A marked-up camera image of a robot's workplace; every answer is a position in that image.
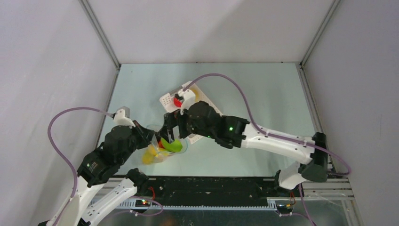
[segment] purple tube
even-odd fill
[[[104,220],[105,219],[110,219],[110,218],[112,218],[112,217],[114,217],[116,215],[122,214],[122,213],[133,213],[133,214],[137,214],[137,215],[141,215],[141,216],[145,216],[145,217],[150,217],[150,216],[158,215],[158,214],[163,212],[163,206],[159,202],[157,202],[155,200],[146,199],[146,198],[143,198],[143,197],[140,197],[140,196],[132,196],[131,198],[143,199],[143,200],[146,200],[147,202],[155,203],[155,204],[157,204],[158,206],[161,207],[161,210],[156,212],[156,213],[152,213],[152,214],[143,214],[143,213],[139,213],[139,212],[136,212],[136,211],[133,211],[133,210],[122,210],[122,211],[116,212],[114,214],[108,215],[107,217],[104,218]]]
[[[245,103],[245,106],[247,107],[247,111],[248,111],[248,115],[249,115],[249,118],[250,118],[250,120],[251,120],[251,123],[253,124],[253,126],[254,126],[260,133],[266,135],[266,131],[263,131],[263,130],[255,123],[255,119],[254,119],[254,117],[253,117],[253,115],[252,115],[251,109],[249,108],[248,100],[247,100],[247,97],[245,96],[244,92],[242,91],[242,89],[240,88],[240,86],[239,86],[233,79],[227,77],[226,75],[224,75],[224,74],[219,74],[219,73],[204,74],[204,75],[202,75],[202,76],[200,76],[200,77],[194,79],[194,80],[193,80],[188,86],[186,86],[183,90],[186,91],[186,90],[187,90],[190,86],[192,86],[194,83],[198,82],[199,80],[201,80],[201,79],[203,79],[203,78],[211,77],[211,76],[222,77],[222,78],[225,78],[225,79],[229,80],[231,83],[233,83],[233,85],[238,89],[239,93],[241,94],[242,98],[244,99],[244,103]],[[278,139],[282,139],[282,140],[286,140],[286,141],[290,141],[290,142],[294,142],[294,143],[299,143],[299,144],[302,144],[302,145],[305,144],[305,142],[302,141],[302,140],[296,140],[296,139],[292,139],[292,138],[289,138],[289,137],[280,136],[280,135],[277,135],[277,134],[269,133],[269,136],[275,137],[275,138],[278,138]],[[330,174],[332,174],[332,175],[337,175],[337,176],[346,176],[346,175],[349,175],[349,174],[352,172],[352,169],[351,169],[351,167],[349,166],[349,164],[346,163],[341,157],[339,157],[339,156],[336,155],[335,153],[333,153],[333,152],[331,152],[331,151],[329,151],[329,150],[327,150],[327,149],[325,149],[325,148],[323,148],[323,147],[317,146],[317,145],[312,145],[312,144],[306,144],[306,145],[307,145],[307,146],[310,146],[310,147],[313,147],[313,148],[316,148],[316,149],[319,149],[319,150],[321,150],[321,151],[326,152],[327,154],[333,156],[333,157],[336,158],[338,161],[340,161],[340,162],[348,169],[348,172],[345,172],[345,173],[335,173],[335,172],[332,172],[332,171],[328,171],[328,173],[330,173]]]
[[[298,185],[298,189],[299,189],[299,195],[301,196],[301,201],[302,201],[303,208],[305,209],[306,215],[308,216],[307,218],[309,219],[309,221],[311,222],[311,224],[312,224],[313,226],[316,226],[316,224],[315,224],[315,223],[313,222],[313,220],[311,219],[311,216],[309,215],[308,208],[306,207],[306,205],[305,205],[305,200],[303,199],[303,195],[302,195],[302,191],[303,191],[303,189],[302,189],[302,183],[300,183],[300,184]]]
[[[72,188],[71,198],[74,197],[75,193],[76,193],[76,187],[78,186],[78,174],[76,172],[76,169],[73,167],[72,163],[68,160],[67,157],[65,157],[65,155],[60,151],[60,149],[58,149],[57,145],[55,144],[53,137],[51,136],[51,128],[53,127],[53,124],[58,117],[60,117],[61,115],[65,114],[67,112],[72,112],[72,111],[77,111],[77,110],[90,110],[90,111],[100,112],[102,114],[105,114],[106,116],[112,117],[112,113],[108,113],[108,112],[100,110],[100,109],[96,109],[96,108],[92,108],[92,107],[74,107],[74,108],[63,110],[62,112],[60,112],[56,116],[54,116],[54,118],[50,121],[50,124],[48,125],[48,128],[47,128],[48,139],[50,140],[50,143],[53,146],[54,150],[57,152],[57,154],[66,162],[66,164],[68,164],[69,168],[71,168],[71,171],[73,174],[73,188]],[[62,212],[64,211],[64,209],[66,208],[66,206],[68,204],[69,204],[69,201],[65,204],[61,213],[58,215],[57,219],[54,221],[54,224],[53,224],[54,226],[56,226],[58,224],[58,221],[62,215]]]
[[[305,215],[302,214],[302,213],[292,213],[292,214],[285,213],[285,214],[281,214],[281,216],[282,216],[282,217],[301,216],[301,217],[304,217],[304,218],[308,219],[309,221],[311,221],[307,216],[305,216]]]

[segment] table surface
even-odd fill
[[[240,85],[257,124],[293,135],[315,133],[294,63],[123,64],[109,111],[127,106],[130,118],[142,126],[162,125],[166,111],[159,98],[207,73],[225,74]],[[223,114],[249,118],[241,95],[226,79],[208,77],[197,85]],[[112,120],[105,121],[100,141],[114,126]],[[143,152],[135,151],[117,175],[139,168],[152,176],[273,177],[294,162],[264,150],[225,149],[208,138],[189,145],[185,153],[152,165],[141,163]]]

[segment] red object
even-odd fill
[[[182,106],[182,102],[180,102],[180,100],[178,100],[176,97],[173,98],[173,103],[175,104],[176,107]]]
[[[158,147],[159,147],[159,148],[165,149],[165,147],[162,145],[162,142],[161,142],[161,141],[158,142]]]
[[[151,187],[148,188],[148,190],[151,190],[151,191],[152,191],[152,200],[154,200],[154,199],[155,199],[155,191],[154,191],[154,188],[151,186]]]

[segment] gray wall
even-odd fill
[[[92,0],[121,63],[300,61],[333,0]]]
[[[366,225],[397,225],[399,1],[343,1],[305,72]]]
[[[2,1],[0,14],[0,225],[37,225],[72,188],[47,138],[63,109],[104,109],[115,68],[77,0]],[[75,166],[93,150],[97,113],[70,113],[53,128]]]

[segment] green object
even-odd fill
[[[161,138],[161,144],[170,152],[180,152],[183,149],[182,143],[177,139],[170,144],[165,139]]]

